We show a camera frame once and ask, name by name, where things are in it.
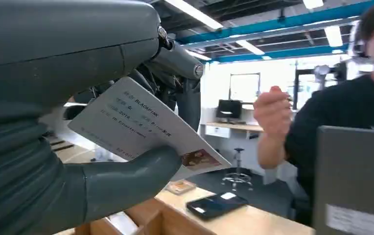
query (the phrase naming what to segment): laptop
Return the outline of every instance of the laptop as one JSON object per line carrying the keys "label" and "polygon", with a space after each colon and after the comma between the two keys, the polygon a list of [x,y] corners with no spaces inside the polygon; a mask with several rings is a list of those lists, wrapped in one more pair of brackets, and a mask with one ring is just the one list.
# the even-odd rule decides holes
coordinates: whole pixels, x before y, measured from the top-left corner
{"label": "laptop", "polygon": [[374,235],[374,130],[319,128],[316,235]]}

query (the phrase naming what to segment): black smartphone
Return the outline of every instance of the black smartphone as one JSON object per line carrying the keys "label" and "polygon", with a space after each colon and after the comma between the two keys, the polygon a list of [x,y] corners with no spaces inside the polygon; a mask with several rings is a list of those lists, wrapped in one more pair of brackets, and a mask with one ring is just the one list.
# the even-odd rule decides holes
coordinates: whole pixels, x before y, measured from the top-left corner
{"label": "black smartphone", "polygon": [[246,199],[231,192],[225,192],[187,202],[186,207],[200,219],[211,220],[247,204]]}

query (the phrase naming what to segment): office chair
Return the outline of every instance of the office chair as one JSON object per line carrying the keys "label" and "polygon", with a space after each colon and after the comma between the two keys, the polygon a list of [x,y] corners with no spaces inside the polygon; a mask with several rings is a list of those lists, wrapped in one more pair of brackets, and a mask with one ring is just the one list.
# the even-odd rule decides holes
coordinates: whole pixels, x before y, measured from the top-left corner
{"label": "office chair", "polygon": [[244,149],[243,148],[235,148],[234,150],[236,151],[236,153],[234,155],[234,159],[236,160],[236,172],[226,174],[225,177],[222,179],[222,185],[225,185],[225,181],[232,182],[232,190],[237,191],[236,186],[237,186],[238,183],[239,184],[246,183],[250,186],[249,191],[252,191],[253,190],[253,188],[252,188],[253,185],[251,183],[251,179],[252,179],[251,176],[249,176],[247,174],[244,174],[244,173],[240,173],[240,168],[241,168],[241,163],[242,163],[240,153]]}

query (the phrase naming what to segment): small card on desk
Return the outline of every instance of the small card on desk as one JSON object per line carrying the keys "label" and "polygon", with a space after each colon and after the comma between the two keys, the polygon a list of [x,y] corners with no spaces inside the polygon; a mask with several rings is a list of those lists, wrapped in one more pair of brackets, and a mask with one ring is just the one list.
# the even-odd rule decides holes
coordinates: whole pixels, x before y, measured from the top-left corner
{"label": "small card on desk", "polygon": [[176,182],[170,182],[165,187],[166,190],[176,194],[181,195],[185,192],[191,191],[196,188],[196,185],[187,181],[187,180],[179,180]]}

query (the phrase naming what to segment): black shirt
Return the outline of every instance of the black shirt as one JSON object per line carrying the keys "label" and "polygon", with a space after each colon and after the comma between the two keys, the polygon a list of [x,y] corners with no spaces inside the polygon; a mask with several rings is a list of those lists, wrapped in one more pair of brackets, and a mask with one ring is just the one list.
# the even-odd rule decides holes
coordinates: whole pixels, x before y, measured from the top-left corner
{"label": "black shirt", "polygon": [[322,125],[374,129],[374,81],[370,75],[317,93],[297,113],[285,143],[297,180],[314,202],[317,128]]}

